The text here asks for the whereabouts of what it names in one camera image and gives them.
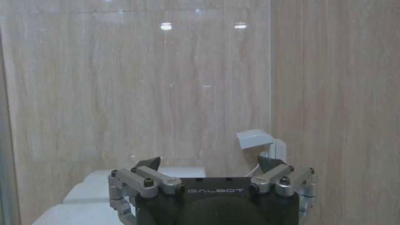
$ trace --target white cable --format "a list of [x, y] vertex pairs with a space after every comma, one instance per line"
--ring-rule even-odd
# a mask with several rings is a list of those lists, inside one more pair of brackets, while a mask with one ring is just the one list
[[258, 164], [256, 167], [252, 169], [252, 171], [246, 175], [246, 177], [250, 177], [259, 168], [260, 168], [260, 165]]

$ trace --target beige marble panel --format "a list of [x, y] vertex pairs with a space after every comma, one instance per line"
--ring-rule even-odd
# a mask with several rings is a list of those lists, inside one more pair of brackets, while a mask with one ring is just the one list
[[274, 1], [275, 134], [320, 174], [311, 225], [400, 222], [399, 1]]
[[23, 14], [132, 12], [172, 9], [260, 8], [270, 0], [2, 0]]
[[24, 224], [96, 169], [255, 166], [235, 134], [271, 128], [268, 7], [12, 16], [7, 31]]

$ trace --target white surface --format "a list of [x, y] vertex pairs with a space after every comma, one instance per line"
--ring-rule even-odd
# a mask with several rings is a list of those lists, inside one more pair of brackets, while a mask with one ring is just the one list
[[50, 208], [32, 225], [119, 225], [116, 211], [107, 202], [60, 204]]
[[240, 142], [240, 148], [248, 149], [256, 146], [272, 144], [275, 142], [274, 137], [260, 129], [247, 130], [236, 134]]

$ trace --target screw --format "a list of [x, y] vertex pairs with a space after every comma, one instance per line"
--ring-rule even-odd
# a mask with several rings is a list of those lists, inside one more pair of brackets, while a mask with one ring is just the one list
[[111, 176], [115, 177], [118, 175], [118, 170], [111, 171]]
[[147, 178], [147, 179], [144, 179], [144, 183], [143, 183], [143, 185], [144, 185], [144, 187], [146, 187], [146, 188], [150, 188], [150, 187], [152, 187], [152, 186], [155, 185], [155, 181], [154, 181], [154, 179], [152, 179], [152, 178]]
[[280, 184], [283, 184], [283, 185], [290, 185], [290, 184], [291, 184], [291, 179], [290, 179], [288, 177], [283, 177], [283, 178], [280, 179]]

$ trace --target silver metal bracket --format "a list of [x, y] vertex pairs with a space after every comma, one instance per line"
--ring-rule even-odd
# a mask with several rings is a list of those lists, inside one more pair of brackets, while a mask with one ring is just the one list
[[110, 206], [119, 212], [120, 221], [126, 225], [136, 225], [130, 202], [135, 205], [138, 194], [143, 198], [154, 198], [159, 194], [159, 188], [170, 195], [184, 192], [179, 178], [170, 177], [147, 166], [140, 166], [131, 171], [127, 169], [112, 171], [108, 176], [108, 184]]
[[271, 184], [275, 184], [276, 180], [291, 173], [291, 167], [288, 165], [279, 165], [267, 173], [251, 178], [251, 185], [256, 187], [259, 194], [270, 192]]

